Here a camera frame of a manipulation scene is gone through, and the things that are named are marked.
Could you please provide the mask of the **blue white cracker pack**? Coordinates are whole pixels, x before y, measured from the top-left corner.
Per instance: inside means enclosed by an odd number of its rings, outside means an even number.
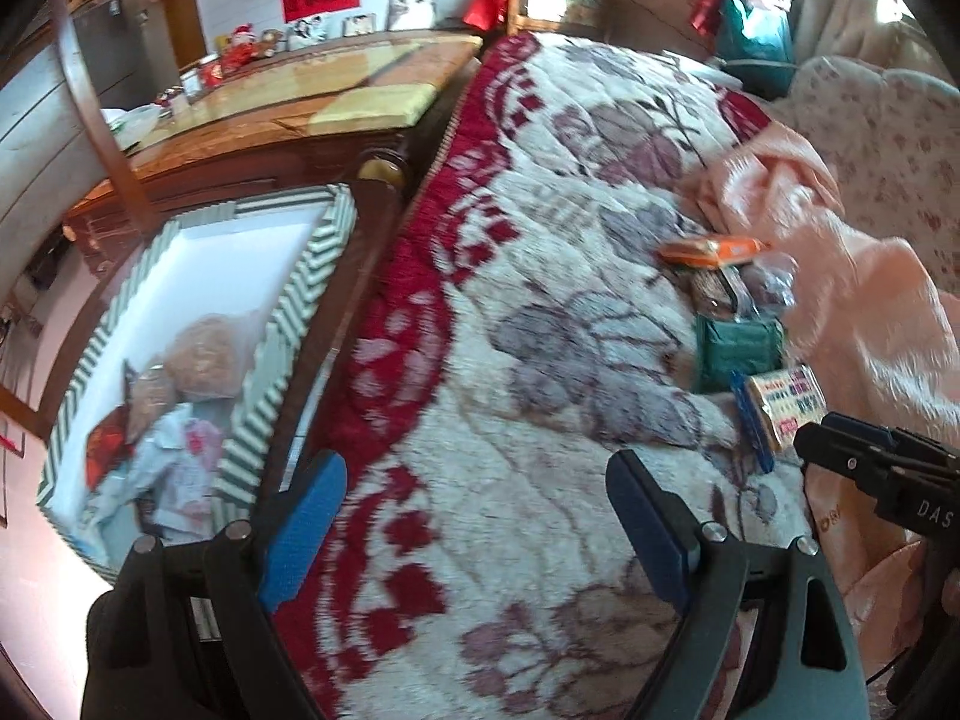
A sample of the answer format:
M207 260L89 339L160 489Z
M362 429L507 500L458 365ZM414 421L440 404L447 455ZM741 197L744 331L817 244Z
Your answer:
M758 468L771 473L794 444L797 431L827 414L827 400L809 366L746 376L731 374L731 390Z

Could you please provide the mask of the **dark green snack pack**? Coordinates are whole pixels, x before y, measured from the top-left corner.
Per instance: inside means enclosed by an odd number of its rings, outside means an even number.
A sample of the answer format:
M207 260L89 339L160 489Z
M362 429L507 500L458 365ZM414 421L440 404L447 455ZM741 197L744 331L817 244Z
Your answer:
M758 376L781 369L786 335L776 319L716 319L697 315L695 383L698 394L731 388L734 374Z

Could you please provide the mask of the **clear bag of nuts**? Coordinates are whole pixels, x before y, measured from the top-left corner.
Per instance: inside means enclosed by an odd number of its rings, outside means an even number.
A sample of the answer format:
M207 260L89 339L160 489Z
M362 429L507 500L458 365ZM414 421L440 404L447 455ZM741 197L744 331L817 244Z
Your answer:
M174 387L192 401L236 398L260 338L259 316L208 314L171 341L163 356Z

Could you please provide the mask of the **red snack packet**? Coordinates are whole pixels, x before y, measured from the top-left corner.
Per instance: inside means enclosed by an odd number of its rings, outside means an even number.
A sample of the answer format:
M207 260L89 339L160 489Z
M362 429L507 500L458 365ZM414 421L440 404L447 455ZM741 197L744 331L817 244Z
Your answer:
M107 413L94 426L86 439L85 481L86 489L98 488L107 473L116 470L130 457L130 444L127 440L127 405L119 405Z

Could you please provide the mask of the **clear plastic bag dark snacks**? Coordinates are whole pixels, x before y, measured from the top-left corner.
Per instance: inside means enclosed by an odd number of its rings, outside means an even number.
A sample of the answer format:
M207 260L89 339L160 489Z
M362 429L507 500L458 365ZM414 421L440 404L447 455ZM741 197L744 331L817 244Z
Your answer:
M740 269L740 277L759 314L782 317L793 307L798 268L791 255L766 250Z

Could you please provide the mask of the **orange cracker pack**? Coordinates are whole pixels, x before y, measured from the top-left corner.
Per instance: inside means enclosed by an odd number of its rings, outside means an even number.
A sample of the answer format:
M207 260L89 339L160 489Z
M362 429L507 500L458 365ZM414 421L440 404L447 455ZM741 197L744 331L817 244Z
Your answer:
M670 265L718 270L753 262L768 245L742 236L698 236L667 241L658 247L658 257Z

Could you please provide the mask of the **green striped white box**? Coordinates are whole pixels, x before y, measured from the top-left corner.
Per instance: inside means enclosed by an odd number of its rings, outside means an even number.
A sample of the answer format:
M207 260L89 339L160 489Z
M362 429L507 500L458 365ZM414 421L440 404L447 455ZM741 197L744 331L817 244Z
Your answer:
M99 577L133 541L203 541L256 507L301 346L358 223L327 184L174 216L94 325L37 505Z

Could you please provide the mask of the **green edged clear biscuit pack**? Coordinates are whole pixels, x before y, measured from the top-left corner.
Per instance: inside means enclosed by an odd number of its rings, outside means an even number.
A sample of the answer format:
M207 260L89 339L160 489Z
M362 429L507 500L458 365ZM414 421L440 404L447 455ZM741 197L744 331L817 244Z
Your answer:
M737 268L698 268L690 273L688 281L698 314L719 320L743 320L754 315L754 298L748 293Z

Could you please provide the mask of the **peach quilted blanket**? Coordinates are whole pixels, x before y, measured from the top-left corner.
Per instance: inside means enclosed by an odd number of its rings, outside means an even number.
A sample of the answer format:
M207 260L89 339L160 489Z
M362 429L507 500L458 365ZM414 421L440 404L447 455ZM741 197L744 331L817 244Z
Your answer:
M935 288L907 241L846 223L838 184L805 138L773 122L682 187L716 231L797 262L789 348L832 410L957 444L957 298ZM836 473L809 468L805 495L862 665L875 673L921 631L923 544Z

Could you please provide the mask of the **floral sofa cushion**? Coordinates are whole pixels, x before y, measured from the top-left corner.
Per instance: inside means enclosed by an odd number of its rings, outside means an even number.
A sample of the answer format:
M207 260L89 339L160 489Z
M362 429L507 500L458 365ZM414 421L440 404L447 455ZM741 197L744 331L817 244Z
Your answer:
M958 293L958 89L921 71L815 57L763 106L822 156L846 221L911 244L937 288Z

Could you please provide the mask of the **wooden chair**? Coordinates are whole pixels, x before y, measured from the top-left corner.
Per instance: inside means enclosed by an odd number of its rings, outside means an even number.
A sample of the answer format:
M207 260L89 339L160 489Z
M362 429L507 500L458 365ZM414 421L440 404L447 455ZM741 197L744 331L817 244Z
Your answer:
M99 182L109 181L148 238L160 216L104 120L68 0L50 26L2 67L2 294L13 293L41 244Z

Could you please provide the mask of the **teal bag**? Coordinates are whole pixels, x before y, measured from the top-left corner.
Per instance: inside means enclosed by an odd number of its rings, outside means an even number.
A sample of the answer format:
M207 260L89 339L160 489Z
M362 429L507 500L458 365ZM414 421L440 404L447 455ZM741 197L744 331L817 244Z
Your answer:
M763 99L789 93L797 65L788 13L781 8L721 0L715 49L722 70L739 78L747 93Z

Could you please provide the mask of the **red santa figurine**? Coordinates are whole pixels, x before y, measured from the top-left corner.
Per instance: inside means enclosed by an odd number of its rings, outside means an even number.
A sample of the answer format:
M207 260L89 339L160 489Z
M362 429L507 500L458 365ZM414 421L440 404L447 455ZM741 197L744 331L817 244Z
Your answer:
M223 50L220 54L221 70L224 75L233 75L256 58L257 34L251 23L242 23L236 26L233 32L226 37Z

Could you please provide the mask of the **grey refrigerator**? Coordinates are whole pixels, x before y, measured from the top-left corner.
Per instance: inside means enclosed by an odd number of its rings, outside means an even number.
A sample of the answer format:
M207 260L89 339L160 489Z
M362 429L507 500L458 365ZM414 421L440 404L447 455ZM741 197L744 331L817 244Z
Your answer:
M104 0L73 15L86 70L104 109L153 103L178 81L160 10L139 0Z

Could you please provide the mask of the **framed photo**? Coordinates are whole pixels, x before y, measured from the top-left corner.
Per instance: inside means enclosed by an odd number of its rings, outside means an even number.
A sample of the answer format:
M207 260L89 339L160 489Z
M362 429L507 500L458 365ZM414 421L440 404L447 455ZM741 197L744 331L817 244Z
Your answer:
M423 31L436 23L438 0L389 0L387 31Z

